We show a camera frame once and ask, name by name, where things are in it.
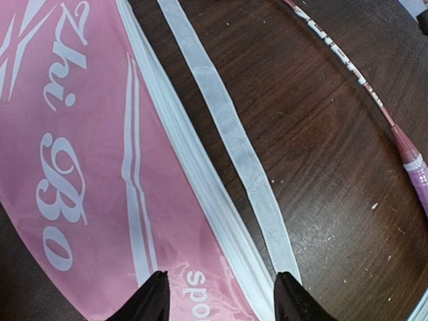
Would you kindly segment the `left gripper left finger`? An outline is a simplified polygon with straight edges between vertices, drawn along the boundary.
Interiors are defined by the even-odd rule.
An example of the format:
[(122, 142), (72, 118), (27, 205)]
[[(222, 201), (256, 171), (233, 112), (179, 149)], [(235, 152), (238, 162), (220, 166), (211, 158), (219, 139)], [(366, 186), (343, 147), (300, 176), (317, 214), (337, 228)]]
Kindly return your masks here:
[(170, 307), (168, 273), (156, 271), (108, 321), (168, 321)]

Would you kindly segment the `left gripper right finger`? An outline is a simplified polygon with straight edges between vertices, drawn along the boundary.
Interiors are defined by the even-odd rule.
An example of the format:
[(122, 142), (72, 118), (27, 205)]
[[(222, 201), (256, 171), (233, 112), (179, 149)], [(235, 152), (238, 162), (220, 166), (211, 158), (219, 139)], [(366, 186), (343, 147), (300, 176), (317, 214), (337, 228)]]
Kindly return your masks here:
[(290, 272), (276, 276), (274, 311), (276, 321), (336, 321)]

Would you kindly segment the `pink racket bag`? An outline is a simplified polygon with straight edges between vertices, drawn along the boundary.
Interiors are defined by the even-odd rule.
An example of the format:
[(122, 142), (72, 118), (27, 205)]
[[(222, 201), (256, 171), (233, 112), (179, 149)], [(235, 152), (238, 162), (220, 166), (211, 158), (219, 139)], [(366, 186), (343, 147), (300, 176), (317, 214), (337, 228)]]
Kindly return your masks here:
[(171, 320), (273, 320), (274, 283), (127, 1), (1, 2), (1, 204), (88, 320), (166, 271)]

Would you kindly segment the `pink badminton racket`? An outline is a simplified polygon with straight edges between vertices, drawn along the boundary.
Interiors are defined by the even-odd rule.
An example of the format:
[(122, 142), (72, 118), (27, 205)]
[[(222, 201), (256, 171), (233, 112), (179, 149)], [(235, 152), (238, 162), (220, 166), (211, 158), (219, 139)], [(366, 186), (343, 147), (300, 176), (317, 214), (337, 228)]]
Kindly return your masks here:
[(395, 144), (403, 162), (403, 167), (410, 178), (424, 211), (427, 211), (427, 164), (424, 161), (423, 155), (400, 126), (393, 120), (372, 86), (340, 46), (293, 1), (285, 0), (284, 3), (290, 7), (300, 19), (305, 21), (306, 25), (330, 48), (346, 66), (346, 69), (357, 79), (358, 84), (369, 94), (391, 129)]

